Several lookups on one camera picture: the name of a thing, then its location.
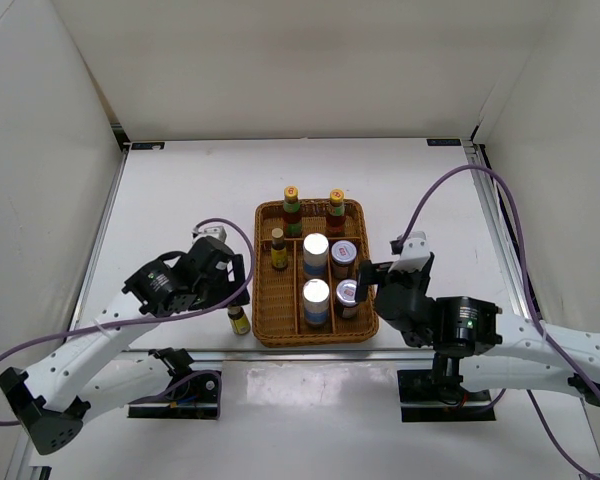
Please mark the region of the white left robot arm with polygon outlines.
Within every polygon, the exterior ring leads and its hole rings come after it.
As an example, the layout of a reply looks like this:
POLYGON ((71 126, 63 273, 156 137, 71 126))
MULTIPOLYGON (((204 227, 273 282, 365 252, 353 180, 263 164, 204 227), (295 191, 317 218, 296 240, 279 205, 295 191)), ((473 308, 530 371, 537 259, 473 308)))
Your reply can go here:
POLYGON ((244 258, 212 235, 186 252, 168 252, 124 283, 86 334, 76 334, 37 363, 0 374, 0 389, 36 451, 66 447, 98 416, 126 404, 178 400, 201 372, 183 349, 163 348, 126 365, 115 358, 159 321, 215 305, 249 302, 244 258))

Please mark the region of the dark jar white lid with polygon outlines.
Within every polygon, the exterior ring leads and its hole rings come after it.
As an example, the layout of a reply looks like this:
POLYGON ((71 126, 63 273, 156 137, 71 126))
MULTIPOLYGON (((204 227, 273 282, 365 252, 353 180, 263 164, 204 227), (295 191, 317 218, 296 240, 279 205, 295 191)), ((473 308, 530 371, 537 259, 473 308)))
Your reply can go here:
POLYGON ((336 279, 352 278, 354 275, 357 247, 348 240, 336 241, 331 246, 332 274, 336 279))
POLYGON ((356 290, 357 282, 353 279, 344 279, 336 286, 334 311, 338 317, 351 319, 357 315, 356 290))

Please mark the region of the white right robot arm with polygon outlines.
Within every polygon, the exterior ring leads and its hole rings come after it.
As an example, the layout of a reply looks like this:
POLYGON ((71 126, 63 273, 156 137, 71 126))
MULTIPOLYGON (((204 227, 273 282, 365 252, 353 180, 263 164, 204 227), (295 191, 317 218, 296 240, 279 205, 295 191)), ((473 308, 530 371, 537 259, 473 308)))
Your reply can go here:
POLYGON ((374 289, 374 311, 408 346, 434 351, 430 371, 408 384, 416 396, 452 401, 489 389, 546 390, 600 407, 600 333, 535 325, 467 296, 431 298, 432 265, 364 260, 357 274, 357 302, 374 289))

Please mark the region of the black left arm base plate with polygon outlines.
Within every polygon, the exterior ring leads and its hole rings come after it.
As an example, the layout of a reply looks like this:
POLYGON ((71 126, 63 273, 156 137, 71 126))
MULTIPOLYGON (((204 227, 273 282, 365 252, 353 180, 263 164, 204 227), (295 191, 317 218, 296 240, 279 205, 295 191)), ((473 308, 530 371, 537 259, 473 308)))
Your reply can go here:
POLYGON ((159 400, 128 406, 129 419, 218 420, 222 371, 194 370, 193 377, 159 400))

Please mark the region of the red sauce bottle yellow cap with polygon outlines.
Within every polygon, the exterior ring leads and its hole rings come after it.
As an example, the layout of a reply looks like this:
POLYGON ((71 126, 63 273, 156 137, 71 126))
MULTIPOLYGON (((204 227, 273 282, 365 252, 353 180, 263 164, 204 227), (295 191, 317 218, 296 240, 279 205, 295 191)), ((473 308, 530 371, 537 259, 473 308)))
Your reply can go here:
POLYGON ((286 237, 298 238, 302 236, 302 210, 295 186, 284 189, 283 200, 283 230, 286 237))
POLYGON ((328 236, 344 234, 346 222, 345 195, 341 189, 333 189, 326 207, 326 233, 328 236))

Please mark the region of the white spice jar silver lid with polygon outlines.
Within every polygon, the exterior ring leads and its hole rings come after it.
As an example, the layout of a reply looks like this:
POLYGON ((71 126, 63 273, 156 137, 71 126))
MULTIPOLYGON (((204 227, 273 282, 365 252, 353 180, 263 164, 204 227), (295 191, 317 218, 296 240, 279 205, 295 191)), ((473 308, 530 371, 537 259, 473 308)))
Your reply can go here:
POLYGON ((302 288, 304 319, 312 327, 324 325, 329 318, 330 288, 321 279, 310 279, 302 288))
POLYGON ((303 240, 303 272, 307 280, 323 278, 327 270, 329 241, 321 233, 312 233, 303 240))

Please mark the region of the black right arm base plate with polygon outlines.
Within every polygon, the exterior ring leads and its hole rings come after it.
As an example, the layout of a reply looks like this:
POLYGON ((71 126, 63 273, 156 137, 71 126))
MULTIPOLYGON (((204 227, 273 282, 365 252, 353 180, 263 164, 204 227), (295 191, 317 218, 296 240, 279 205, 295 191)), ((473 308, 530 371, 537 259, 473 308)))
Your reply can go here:
POLYGON ((398 370, 403 423, 491 422, 496 420, 488 390, 445 389, 431 382, 428 370, 398 370))

